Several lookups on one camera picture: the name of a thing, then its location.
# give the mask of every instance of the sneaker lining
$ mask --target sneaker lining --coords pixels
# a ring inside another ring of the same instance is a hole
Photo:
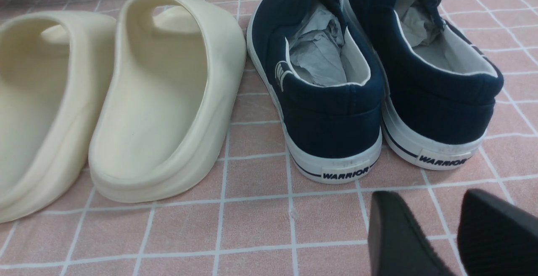
[[[451,29],[440,30],[422,6],[421,0],[397,0],[400,33],[412,52],[434,68],[458,75],[486,73],[495,69]]]
[[[360,49],[338,18],[313,0],[302,27],[290,37],[290,67],[303,81],[318,87],[346,83],[364,85],[370,69]]]

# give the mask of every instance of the white side logo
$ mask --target white side logo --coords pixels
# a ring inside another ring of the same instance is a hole
[[[286,77],[288,73],[292,73],[291,71],[284,71],[284,68],[282,68],[283,63],[286,63],[286,61],[278,62],[277,66],[274,68],[274,78],[280,86],[281,92],[284,92],[284,77]]]

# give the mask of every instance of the white rubber sole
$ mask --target white rubber sole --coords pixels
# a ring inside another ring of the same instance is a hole
[[[294,164],[297,166],[297,169],[308,179],[315,182],[320,182],[322,184],[346,184],[364,177],[369,173],[369,171],[371,171],[381,153],[381,130],[379,131],[378,139],[375,141],[373,146],[352,157],[339,159],[315,157],[301,150],[291,139],[288,131],[286,130],[286,124],[284,123],[284,117],[282,116],[282,107],[277,99],[277,94],[274,92],[273,86],[271,86],[269,81],[267,81],[265,71],[261,66],[261,62],[256,54],[256,51],[254,50],[254,45],[252,42],[252,23],[257,11],[258,9],[256,8],[256,11],[254,14],[252,14],[250,23],[248,24],[248,28],[246,30],[248,54],[250,55],[252,63],[258,71],[261,80],[265,84],[267,91],[269,91],[273,104],[277,108],[280,123],[282,124],[282,131],[284,131],[286,146],[290,152],[290,156],[292,157]]]
[[[362,32],[359,21],[349,0],[341,0],[344,16],[350,24]],[[385,100],[382,104],[382,131],[390,148],[404,160],[424,169],[446,171],[456,169],[473,156],[484,140],[486,133],[479,139],[461,145],[449,145],[422,136],[409,128],[396,113],[388,79],[385,75]]]

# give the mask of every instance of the pink tiled floor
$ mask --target pink tiled floor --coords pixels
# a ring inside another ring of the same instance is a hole
[[[207,0],[246,28],[260,0]],[[125,0],[0,0],[0,23],[42,10],[116,16]],[[85,169],[61,199],[0,224],[0,275],[368,275],[372,192],[409,202],[456,274],[459,207],[483,188],[538,214],[538,0],[444,0],[440,10],[506,75],[480,152],[455,171],[425,171],[384,146],[359,182],[325,186],[299,174],[252,63],[243,76],[219,161],[192,190],[125,205],[93,188]]]

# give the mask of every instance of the navy stripe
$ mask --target navy stripe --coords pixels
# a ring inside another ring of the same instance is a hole
[[[317,178],[320,178],[320,177],[321,177],[321,174],[314,174],[314,173],[310,173],[309,171],[306,171],[303,167],[301,167],[301,165],[299,165],[299,164],[297,163],[297,161],[293,158],[293,155],[290,154],[290,157],[293,159],[293,161],[295,162],[295,164],[296,164],[301,170],[303,170],[304,172],[306,172],[306,173],[308,173],[308,174],[310,174],[310,175],[312,175],[312,176],[315,176],[315,177],[317,177]]]
[[[312,176],[315,176],[317,178],[320,178],[321,177],[321,174],[314,174],[314,173],[311,173],[309,171],[306,171],[303,167],[301,167],[301,165],[299,165],[297,163],[297,161],[293,158],[293,155],[290,154],[290,157],[293,159],[293,161],[295,162],[295,164],[301,169],[303,170],[305,173],[309,174],[309,175],[312,175]],[[373,164],[370,165],[369,168],[373,167],[373,165],[375,165],[375,163],[377,163],[377,161],[379,160],[379,157],[375,160],[375,162],[373,162]]]
[[[396,145],[396,147],[400,148],[400,150],[404,151],[405,153],[407,153],[408,155],[411,155],[414,158],[419,157],[418,155],[413,154],[413,153],[409,152],[408,150],[406,150],[405,148],[403,148],[402,146],[400,146],[400,144],[398,144],[394,140],[394,138],[392,138],[392,135],[390,134],[390,132],[388,132],[387,125],[385,124],[385,120],[383,120],[383,127],[385,128],[385,132],[387,133],[388,138],[390,138],[390,140],[392,141],[393,144]]]

